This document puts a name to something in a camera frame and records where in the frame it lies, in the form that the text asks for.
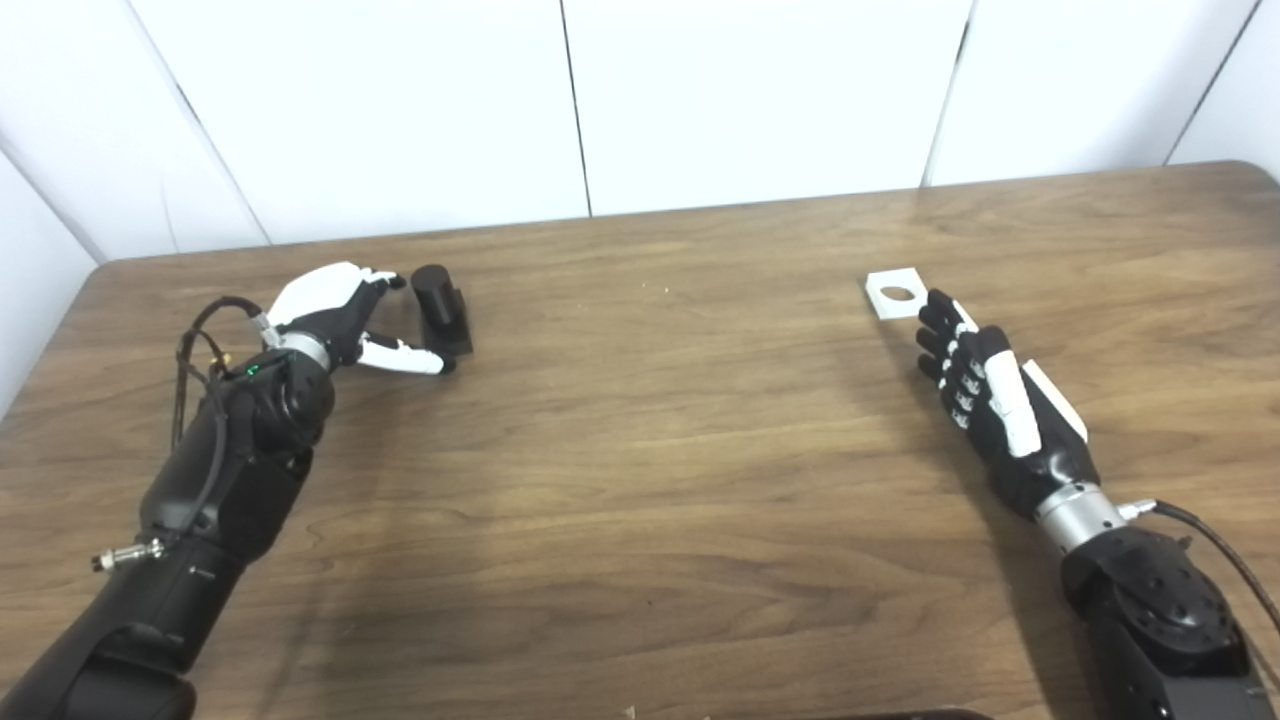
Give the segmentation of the white and black right hand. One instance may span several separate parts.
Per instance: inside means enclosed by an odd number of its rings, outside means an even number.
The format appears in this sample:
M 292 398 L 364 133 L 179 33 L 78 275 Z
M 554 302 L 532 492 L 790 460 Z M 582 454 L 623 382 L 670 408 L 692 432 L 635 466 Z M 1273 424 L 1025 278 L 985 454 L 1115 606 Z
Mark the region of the white and black right hand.
M 1030 520 L 1055 492 L 1100 483 L 1079 416 L 1019 363 L 1004 328 L 974 322 L 937 288 L 918 320 L 918 366 L 1006 507 Z

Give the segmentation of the white and black left hand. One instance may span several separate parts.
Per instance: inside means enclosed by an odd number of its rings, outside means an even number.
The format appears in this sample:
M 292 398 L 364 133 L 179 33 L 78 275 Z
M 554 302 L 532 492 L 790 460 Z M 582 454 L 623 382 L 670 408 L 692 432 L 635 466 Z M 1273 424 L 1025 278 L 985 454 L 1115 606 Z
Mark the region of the white and black left hand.
M 321 369 L 365 365 L 415 375 L 447 375 L 457 361 L 369 329 L 383 297 L 407 279 L 353 263 L 333 263 L 288 282 L 265 314 L 271 348 L 288 348 Z

